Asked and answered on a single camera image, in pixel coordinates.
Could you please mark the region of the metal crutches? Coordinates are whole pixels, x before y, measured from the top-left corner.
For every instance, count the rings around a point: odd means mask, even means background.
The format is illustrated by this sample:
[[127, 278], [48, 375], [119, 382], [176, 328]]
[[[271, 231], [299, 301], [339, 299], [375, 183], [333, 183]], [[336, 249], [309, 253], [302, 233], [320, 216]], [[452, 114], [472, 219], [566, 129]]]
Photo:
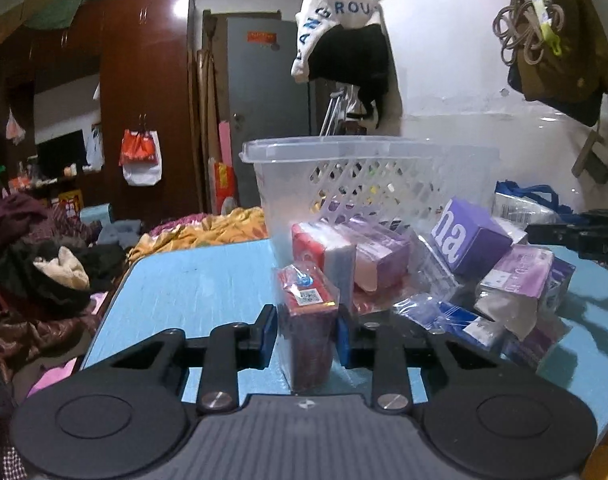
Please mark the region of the metal crutches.
[[330, 101], [323, 118], [319, 136], [334, 136], [346, 119], [348, 104], [347, 88], [342, 87], [330, 94]]

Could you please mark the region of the red white hanging bag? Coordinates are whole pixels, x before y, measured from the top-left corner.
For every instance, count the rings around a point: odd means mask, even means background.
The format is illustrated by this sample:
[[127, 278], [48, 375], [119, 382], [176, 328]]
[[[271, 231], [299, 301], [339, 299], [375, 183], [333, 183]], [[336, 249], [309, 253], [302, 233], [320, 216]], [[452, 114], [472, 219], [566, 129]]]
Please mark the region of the red white hanging bag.
[[119, 166], [131, 186], [154, 186], [162, 180], [163, 159], [156, 131], [126, 129], [121, 139]]

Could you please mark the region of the black garment hanging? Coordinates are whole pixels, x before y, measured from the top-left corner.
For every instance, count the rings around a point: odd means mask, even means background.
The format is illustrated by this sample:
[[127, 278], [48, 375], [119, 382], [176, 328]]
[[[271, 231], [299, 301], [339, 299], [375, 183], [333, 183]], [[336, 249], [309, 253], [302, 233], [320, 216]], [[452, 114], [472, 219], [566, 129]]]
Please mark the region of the black garment hanging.
[[358, 88], [357, 96], [369, 119], [377, 111], [379, 127], [384, 97], [389, 92], [389, 43], [380, 24], [348, 29], [336, 25], [325, 32], [308, 57], [308, 79], [325, 79]]

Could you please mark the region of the pink purple tissue pack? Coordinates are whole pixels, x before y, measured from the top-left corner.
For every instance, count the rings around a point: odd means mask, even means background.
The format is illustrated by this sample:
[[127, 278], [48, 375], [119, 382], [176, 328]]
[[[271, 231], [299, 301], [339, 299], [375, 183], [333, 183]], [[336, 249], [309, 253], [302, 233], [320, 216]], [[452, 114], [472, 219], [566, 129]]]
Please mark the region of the pink purple tissue pack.
[[357, 217], [334, 229], [356, 247], [355, 284], [361, 290], [374, 294], [404, 278], [411, 253], [408, 238]]

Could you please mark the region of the red white tissue pack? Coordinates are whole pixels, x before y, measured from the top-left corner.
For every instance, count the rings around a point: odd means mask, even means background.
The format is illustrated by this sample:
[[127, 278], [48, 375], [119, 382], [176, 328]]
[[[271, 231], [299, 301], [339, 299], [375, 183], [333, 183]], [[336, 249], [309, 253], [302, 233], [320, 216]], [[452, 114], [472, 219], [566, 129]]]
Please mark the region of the red white tissue pack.
[[340, 293], [340, 303], [353, 302], [356, 246], [325, 222], [299, 222], [291, 227], [295, 261], [310, 261]]

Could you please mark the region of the white jacket blue letters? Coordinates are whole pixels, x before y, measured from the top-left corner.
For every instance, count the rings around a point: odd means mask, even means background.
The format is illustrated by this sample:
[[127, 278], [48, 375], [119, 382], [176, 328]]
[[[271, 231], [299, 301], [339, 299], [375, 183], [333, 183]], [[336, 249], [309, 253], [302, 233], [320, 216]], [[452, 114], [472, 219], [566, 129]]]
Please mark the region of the white jacket blue letters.
[[295, 22], [296, 55], [291, 75], [301, 84], [309, 81], [309, 58], [329, 30], [336, 26], [349, 30], [370, 25], [381, 27], [382, 15], [374, 0], [303, 0]]

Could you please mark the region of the clear plastic laundry basket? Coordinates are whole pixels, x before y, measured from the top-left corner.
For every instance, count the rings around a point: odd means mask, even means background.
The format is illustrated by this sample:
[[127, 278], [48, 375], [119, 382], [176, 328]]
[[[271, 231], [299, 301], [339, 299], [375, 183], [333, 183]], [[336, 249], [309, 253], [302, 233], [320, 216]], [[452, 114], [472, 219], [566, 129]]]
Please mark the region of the clear plastic laundry basket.
[[429, 233], [448, 201], [490, 208], [496, 148], [420, 142], [399, 136], [295, 136], [246, 142], [279, 263], [292, 260], [291, 227], [359, 217], [397, 233]]

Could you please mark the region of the dark clothes pile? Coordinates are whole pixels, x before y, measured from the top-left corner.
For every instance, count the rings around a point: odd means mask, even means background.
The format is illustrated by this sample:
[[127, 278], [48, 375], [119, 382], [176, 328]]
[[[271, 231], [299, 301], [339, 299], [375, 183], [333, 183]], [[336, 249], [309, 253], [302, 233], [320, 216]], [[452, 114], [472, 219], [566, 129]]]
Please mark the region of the dark clothes pile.
[[109, 292], [125, 250], [27, 194], [0, 200], [0, 373], [9, 382], [42, 356], [75, 347], [98, 328], [92, 296]]

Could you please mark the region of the light purple tissue pack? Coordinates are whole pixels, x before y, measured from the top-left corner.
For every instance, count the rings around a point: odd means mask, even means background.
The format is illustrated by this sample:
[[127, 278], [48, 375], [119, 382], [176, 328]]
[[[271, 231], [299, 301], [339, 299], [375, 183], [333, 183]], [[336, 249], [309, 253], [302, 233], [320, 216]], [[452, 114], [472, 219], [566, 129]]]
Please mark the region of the light purple tissue pack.
[[551, 250], [513, 245], [476, 287], [476, 310], [524, 340], [537, 323], [548, 276]]

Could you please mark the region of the blue shopping bag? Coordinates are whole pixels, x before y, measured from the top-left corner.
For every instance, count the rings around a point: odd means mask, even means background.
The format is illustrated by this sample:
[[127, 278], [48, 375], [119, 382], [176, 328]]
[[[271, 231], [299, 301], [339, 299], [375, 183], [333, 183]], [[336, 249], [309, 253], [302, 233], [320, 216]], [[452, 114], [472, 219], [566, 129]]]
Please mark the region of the blue shopping bag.
[[492, 214], [522, 228], [530, 224], [580, 226], [587, 223], [570, 206], [560, 202], [558, 193], [550, 185], [537, 184], [522, 188], [510, 180], [496, 183]]

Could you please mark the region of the brown hanging bag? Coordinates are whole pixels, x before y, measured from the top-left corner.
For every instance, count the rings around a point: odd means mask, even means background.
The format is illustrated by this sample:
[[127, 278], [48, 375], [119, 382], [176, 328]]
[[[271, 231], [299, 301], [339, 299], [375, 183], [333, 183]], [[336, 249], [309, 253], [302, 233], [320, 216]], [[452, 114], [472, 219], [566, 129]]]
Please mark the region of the brown hanging bag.
[[520, 47], [508, 84], [528, 102], [543, 103], [587, 127], [597, 125], [608, 94], [608, 40], [592, 0], [550, 0], [551, 28], [560, 53], [548, 42]]

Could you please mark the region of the dark red wooden wardrobe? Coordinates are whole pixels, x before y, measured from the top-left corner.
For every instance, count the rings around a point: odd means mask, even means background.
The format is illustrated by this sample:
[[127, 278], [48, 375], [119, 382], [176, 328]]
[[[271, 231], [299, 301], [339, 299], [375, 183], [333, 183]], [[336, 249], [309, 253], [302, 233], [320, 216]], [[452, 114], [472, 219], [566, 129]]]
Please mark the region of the dark red wooden wardrobe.
[[[98, 74], [104, 166], [80, 179], [88, 206], [110, 204], [118, 219], [155, 224], [204, 208], [195, 113], [194, 0], [95, 0], [72, 26], [20, 28], [6, 42], [12, 81], [37, 90]], [[125, 131], [159, 136], [162, 179], [131, 186], [118, 164]]]

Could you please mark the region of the blue white tissue pack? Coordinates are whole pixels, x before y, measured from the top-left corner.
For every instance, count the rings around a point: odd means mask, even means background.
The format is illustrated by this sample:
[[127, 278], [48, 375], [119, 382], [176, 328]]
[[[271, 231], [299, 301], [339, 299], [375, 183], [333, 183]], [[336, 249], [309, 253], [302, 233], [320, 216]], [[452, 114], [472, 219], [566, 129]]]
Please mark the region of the blue white tissue pack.
[[489, 352], [497, 353], [506, 336], [502, 324], [425, 292], [398, 301], [392, 309], [428, 332], [450, 334]]

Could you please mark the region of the yellow orange blanket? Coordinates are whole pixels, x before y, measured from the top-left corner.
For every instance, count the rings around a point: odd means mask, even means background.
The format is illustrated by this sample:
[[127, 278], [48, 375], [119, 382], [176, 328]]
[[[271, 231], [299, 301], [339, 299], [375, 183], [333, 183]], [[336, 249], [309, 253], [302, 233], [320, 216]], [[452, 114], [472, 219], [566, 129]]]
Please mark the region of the yellow orange blanket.
[[139, 260], [163, 252], [265, 240], [268, 237], [261, 207], [235, 208], [229, 214], [191, 214], [156, 226], [144, 233], [130, 249], [127, 260]]

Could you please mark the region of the grey door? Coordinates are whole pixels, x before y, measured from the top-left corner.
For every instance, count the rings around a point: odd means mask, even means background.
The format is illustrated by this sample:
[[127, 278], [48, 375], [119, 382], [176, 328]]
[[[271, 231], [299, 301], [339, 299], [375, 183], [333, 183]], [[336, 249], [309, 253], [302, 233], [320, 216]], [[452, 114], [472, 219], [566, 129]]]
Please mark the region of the grey door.
[[258, 206], [255, 171], [243, 144], [310, 134], [309, 92], [291, 76], [297, 27], [273, 18], [228, 18], [227, 60], [231, 148], [239, 204]]

